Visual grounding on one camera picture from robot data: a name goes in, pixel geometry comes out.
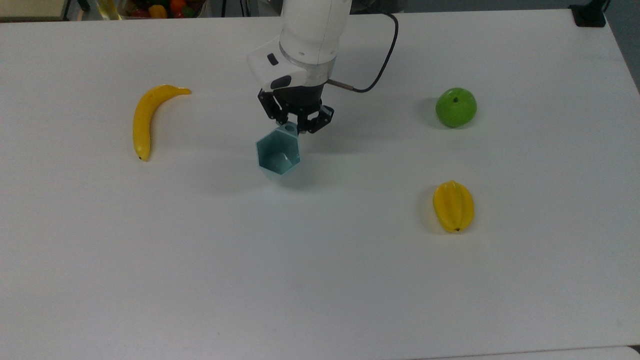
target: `apple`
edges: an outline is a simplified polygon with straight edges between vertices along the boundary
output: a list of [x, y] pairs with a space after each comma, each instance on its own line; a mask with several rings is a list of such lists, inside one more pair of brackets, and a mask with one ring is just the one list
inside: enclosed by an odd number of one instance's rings
[[458, 127], [470, 122], [476, 111], [476, 98], [469, 90], [463, 88], [448, 89], [436, 103], [438, 118], [449, 127]]

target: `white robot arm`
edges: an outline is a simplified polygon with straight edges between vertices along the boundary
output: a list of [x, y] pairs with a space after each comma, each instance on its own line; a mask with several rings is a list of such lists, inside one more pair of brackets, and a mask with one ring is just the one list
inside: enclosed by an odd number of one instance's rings
[[247, 56], [269, 118], [282, 125], [295, 114], [299, 133], [315, 133], [331, 121], [333, 109], [320, 96], [350, 9], [351, 0], [285, 0], [281, 34]]

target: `yellow banana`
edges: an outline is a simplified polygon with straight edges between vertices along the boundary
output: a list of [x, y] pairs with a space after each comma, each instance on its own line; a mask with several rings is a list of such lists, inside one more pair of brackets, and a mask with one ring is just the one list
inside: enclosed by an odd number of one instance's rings
[[173, 85], [158, 85], [142, 95], [133, 115], [133, 147], [142, 161], [151, 152], [151, 118], [163, 102], [178, 95], [189, 95], [191, 90]]
[[433, 209], [440, 225], [450, 233], [463, 230], [474, 219], [474, 200], [462, 184], [451, 180], [433, 194]]

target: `teal cup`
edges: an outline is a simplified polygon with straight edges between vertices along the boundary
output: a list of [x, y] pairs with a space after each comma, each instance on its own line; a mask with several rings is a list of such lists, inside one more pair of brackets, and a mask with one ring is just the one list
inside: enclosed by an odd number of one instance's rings
[[255, 143], [258, 165], [278, 175], [290, 172], [300, 163], [298, 127], [292, 122], [278, 127]]

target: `table surface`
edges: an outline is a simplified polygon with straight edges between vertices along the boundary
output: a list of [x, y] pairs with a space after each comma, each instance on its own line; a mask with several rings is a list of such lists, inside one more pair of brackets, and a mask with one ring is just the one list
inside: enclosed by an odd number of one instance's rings
[[[0, 352], [415, 359], [640, 343], [640, 96], [568, 10], [401, 14], [280, 180], [244, 57], [277, 18], [0, 24]], [[392, 37], [349, 18], [333, 78]], [[148, 163], [131, 121], [162, 105]], [[475, 119], [447, 129], [462, 86]], [[431, 196], [474, 196], [461, 234]]]

